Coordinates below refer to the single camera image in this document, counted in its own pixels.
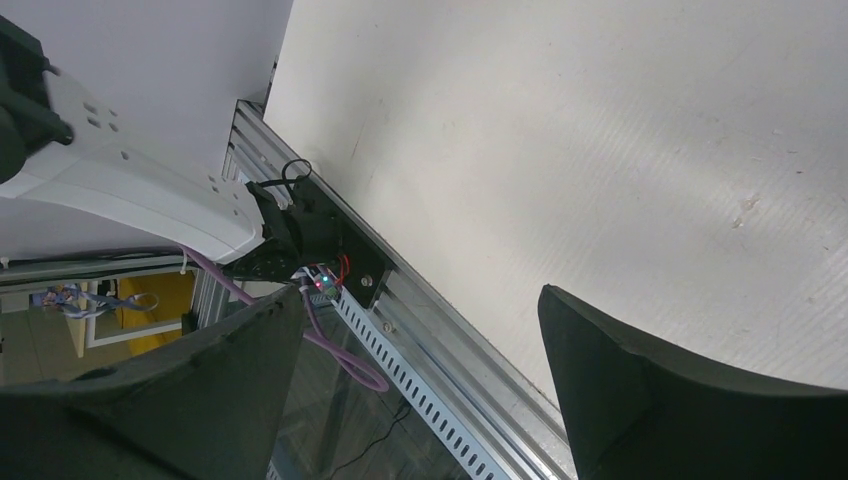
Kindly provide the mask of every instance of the white surface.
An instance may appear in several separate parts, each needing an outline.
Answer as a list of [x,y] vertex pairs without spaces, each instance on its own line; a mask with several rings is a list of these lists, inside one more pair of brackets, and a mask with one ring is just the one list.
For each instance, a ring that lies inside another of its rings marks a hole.
[[546,283],[848,388],[846,32],[838,1],[303,1],[266,121],[550,397]]
[[104,345],[111,345],[113,343],[126,342],[129,340],[133,340],[136,338],[149,337],[150,335],[158,335],[160,333],[174,332],[176,330],[182,330],[183,322],[182,319],[176,320],[162,320],[159,322],[153,322],[148,325],[142,325],[140,327],[128,328],[125,330],[117,330],[114,332],[110,332],[108,335],[104,335],[100,338],[94,338],[90,343],[87,342],[85,348],[97,348],[102,347]]
[[[217,169],[236,100],[264,94],[290,5],[291,0],[5,0],[0,15],[41,40],[50,61],[119,112],[126,125],[180,158]],[[39,202],[0,199],[0,224],[0,252],[11,258],[167,244],[116,222]]]
[[0,197],[71,207],[221,263],[264,241],[262,215],[243,184],[138,136],[70,74],[46,74],[45,80],[51,106],[73,127],[74,141],[52,143],[29,158],[0,185]]

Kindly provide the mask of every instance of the metal rail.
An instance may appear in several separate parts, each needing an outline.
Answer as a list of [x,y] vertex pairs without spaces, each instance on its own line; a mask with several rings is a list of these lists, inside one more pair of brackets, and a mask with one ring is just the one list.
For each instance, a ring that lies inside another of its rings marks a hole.
[[118,260],[44,261],[0,271],[0,294],[34,293],[56,282],[82,283],[153,275],[180,269],[183,257],[167,255]]
[[[296,158],[254,106],[238,103],[229,160],[263,181]],[[292,169],[305,173],[300,164]],[[315,181],[397,266],[373,309],[343,296],[337,312],[469,475],[576,478],[557,409],[329,185]]]

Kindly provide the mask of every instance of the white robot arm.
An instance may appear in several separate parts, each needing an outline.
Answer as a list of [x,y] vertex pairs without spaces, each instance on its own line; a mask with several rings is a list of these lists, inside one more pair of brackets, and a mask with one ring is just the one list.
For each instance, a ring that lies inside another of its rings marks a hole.
[[0,185],[0,197],[72,207],[173,240],[218,263],[263,243],[262,215],[247,188],[177,158],[132,132],[79,82],[44,72],[50,106],[73,131]]
[[[286,167],[295,162],[308,165],[294,159]],[[62,205],[157,235],[225,265],[234,278],[286,281],[301,266],[345,258],[360,236],[307,180],[242,184],[165,151],[0,17],[0,197]],[[280,184],[294,201],[285,209],[264,188]],[[353,243],[343,245],[345,238]],[[368,258],[358,266],[382,265]]]

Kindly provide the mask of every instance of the floor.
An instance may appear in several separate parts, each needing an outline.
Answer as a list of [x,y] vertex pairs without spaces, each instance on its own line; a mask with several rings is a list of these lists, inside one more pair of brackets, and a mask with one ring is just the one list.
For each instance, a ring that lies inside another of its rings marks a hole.
[[[98,333],[119,328],[117,317],[111,313],[97,319]],[[77,357],[65,317],[41,308],[0,315],[0,331],[4,339],[4,385],[71,380],[131,356],[126,342],[121,342],[90,348],[82,358]]]
[[848,9],[297,2],[268,123],[554,398],[556,284],[848,388]]

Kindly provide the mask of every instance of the white panel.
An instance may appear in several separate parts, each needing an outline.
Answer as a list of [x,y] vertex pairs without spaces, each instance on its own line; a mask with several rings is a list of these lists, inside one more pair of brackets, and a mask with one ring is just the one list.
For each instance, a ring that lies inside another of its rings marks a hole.
[[147,136],[217,168],[268,84],[292,0],[4,0],[0,15]]
[[844,2],[323,0],[267,123],[550,397],[553,283],[848,388]]

